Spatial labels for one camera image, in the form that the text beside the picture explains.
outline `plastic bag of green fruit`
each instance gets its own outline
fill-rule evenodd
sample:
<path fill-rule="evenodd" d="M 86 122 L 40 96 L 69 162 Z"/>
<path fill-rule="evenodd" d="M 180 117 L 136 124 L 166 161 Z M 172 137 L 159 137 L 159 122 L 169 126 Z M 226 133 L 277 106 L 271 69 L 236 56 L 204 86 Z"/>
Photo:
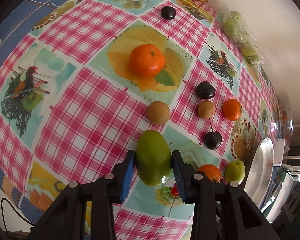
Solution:
<path fill-rule="evenodd" d="M 226 14 L 221 26 L 224 33 L 238 44 L 242 55 L 250 65 L 264 65 L 264 59 L 256 46 L 256 39 L 239 12 L 231 11 Z"/>

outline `small orange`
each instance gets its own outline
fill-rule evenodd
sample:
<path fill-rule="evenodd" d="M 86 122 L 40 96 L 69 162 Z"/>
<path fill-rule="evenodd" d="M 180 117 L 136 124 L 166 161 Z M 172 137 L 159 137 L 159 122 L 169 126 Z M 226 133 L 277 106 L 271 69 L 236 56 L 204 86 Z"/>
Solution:
<path fill-rule="evenodd" d="M 241 117 L 242 105 L 238 100 L 230 98 L 223 103 L 222 112 L 228 120 L 238 120 Z"/>
<path fill-rule="evenodd" d="M 128 67 L 136 75 L 154 77 L 160 72 L 164 64 L 164 55 L 156 46 L 143 44 L 132 50 Z"/>
<path fill-rule="evenodd" d="M 220 182 L 221 180 L 221 173 L 219 169 L 213 164 L 202 165 L 200 168 L 197 169 L 197 171 L 204 172 L 208 179 L 210 179 L 213 182 Z"/>

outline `red and white checkered square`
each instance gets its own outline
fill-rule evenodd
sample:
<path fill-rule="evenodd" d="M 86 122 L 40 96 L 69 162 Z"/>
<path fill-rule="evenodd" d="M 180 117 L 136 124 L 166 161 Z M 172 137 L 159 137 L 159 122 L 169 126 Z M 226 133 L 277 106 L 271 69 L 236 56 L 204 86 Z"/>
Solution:
<path fill-rule="evenodd" d="M 95 181 L 135 149 L 146 105 L 82 68 L 53 107 L 35 155 L 67 180 Z"/>
<path fill-rule="evenodd" d="M 225 159 L 221 159 L 220 164 L 219 164 L 219 171 L 221 173 L 221 178 L 222 181 L 224 183 L 226 183 L 227 181 L 225 180 L 225 171 L 226 171 L 226 167 L 228 166 L 229 162 L 227 162 Z"/>
<path fill-rule="evenodd" d="M 277 125 L 274 123 L 273 119 L 271 118 L 269 136 L 272 139 L 274 147 L 277 143 L 277 133 L 278 133 Z"/>
<path fill-rule="evenodd" d="M 212 102 L 216 106 L 216 112 L 211 119 L 212 127 L 222 135 L 221 146 L 216 150 L 223 156 L 228 142 L 233 122 L 227 120 L 222 114 L 222 104 L 229 98 L 234 98 L 224 82 L 208 69 L 200 60 L 197 60 L 190 73 L 189 80 L 186 81 L 183 92 L 180 94 L 177 105 L 173 109 L 170 120 L 183 127 L 189 134 L 194 135 L 199 141 L 203 141 L 203 136 L 210 129 L 209 120 L 199 118 L 197 107 L 201 103 L 195 94 L 195 88 L 202 81 L 208 81 L 216 89 L 216 94 Z"/>
<path fill-rule="evenodd" d="M 254 140 L 254 144 L 253 145 L 254 146 L 258 145 L 261 142 L 262 138 L 263 138 L 262 134 L 260 133 L 259 129 L 257 129 L 256 138 Z"/>
<path fill-rule="evenodd" d="M 245 68 L 241 70 L 238 99 L 249 114 L 252 121 L 258 125 L 261 93 Z"/>
<path fill-rule="evenodd" d="M 24 192 L 32 155 L 11 130 L 0 115 L 0 168 L 17 189 Z"/>
<path fill-rule="evenodd" d="M 124 29 L 136 16 L 94 0 L 79 3 L 39 36 L 39 40 L 81 64 Z"/>
<path fill-rule="evenodd" d="M 166 20 L 161 17 L 160 10 L 163 6 L 176 8 L 177 14 L 173 20 Z M 168 37 L 173 38 L 196 57 L 199 55 L 209 34 L 207 27 L 192 17 L 191 14 L 169 1 L 140 18 L 166 33 Z"/>
<path fill-rule="evenodd" d="M 118 240 L 182 238 L 190 221 L 166 220 L 120 209 L 114 220 Z"/>
<path fill-rule="evenodd" d="M 217 17 L 218 13 L 212 9 L 209 5 L 207 5 L 205 2 L 200 2 L 198 0 L 192 0 L 192 2 L 199 5 L 202 9 L 204 9 L 207 13 L 209 13 L 213 18 Z"/>
<path fill-rule="evenodd" d="M 261 96 L 265 101 L 271 115 L 274 115 L 274 111 L 278 109 L 278 100 L 274 94 L 272 86 L 269 88 L 263 78 L 260 78 L 261 83 Z"/>
<path fill-rule="evenodd" d="M 237 44 L 235 44 L 234 41 L 229 39 L 223 33 L 223 31 L 221 29 L 221 25 L 217 20 L 214 20 L 214 22 L 213 22 L 212 33 L 215 34 L 216 36 L 218 36 L 218 38 L 227 46 L 227 48 L 232 51 L 232 53 L 239 60 L 239 62 L 242 63 L 243 58 L 242 58 L 241 52 L 240 52 Z"/>
<path fill-rule="evenodd" d="M 9 75 L 10 71 L 13 69 L 14 65 L 21 58 L 21 56 L 26 52 L 26 50 L 34 43 L 35 38 L 30 35 L 26 35 L 18 43 L 18 45 L 13 49 L 9 56 L 5 59 L 2 66 L 0 67 L 0 90 Z"/>

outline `white power strip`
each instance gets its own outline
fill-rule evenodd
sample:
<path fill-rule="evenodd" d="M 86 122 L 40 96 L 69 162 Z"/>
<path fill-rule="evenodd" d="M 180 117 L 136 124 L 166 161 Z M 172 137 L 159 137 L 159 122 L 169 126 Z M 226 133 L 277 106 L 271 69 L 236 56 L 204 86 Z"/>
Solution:
<path fill-rule="evenodd" d="M 282 165 L 283 151 L 284 151 L 284 139 L 277 139 L 277 143 L 275 144 L 275 148 L 274 148 L 274 158 L 273 158 L 274 166 Z"/>

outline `metal bowl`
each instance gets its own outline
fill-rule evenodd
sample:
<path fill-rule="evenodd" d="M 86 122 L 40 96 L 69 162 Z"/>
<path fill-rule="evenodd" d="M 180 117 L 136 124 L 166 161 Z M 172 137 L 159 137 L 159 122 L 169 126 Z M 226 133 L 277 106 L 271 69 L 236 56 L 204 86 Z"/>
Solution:
<path fill-rule="evenodd" d="M 259 145 L 252 149 L 244 163 L 246 175 L 241 186 L 259 208 L 270 184 L 273 158 L 272 140 L 269 136 L 264 136 Z"/>

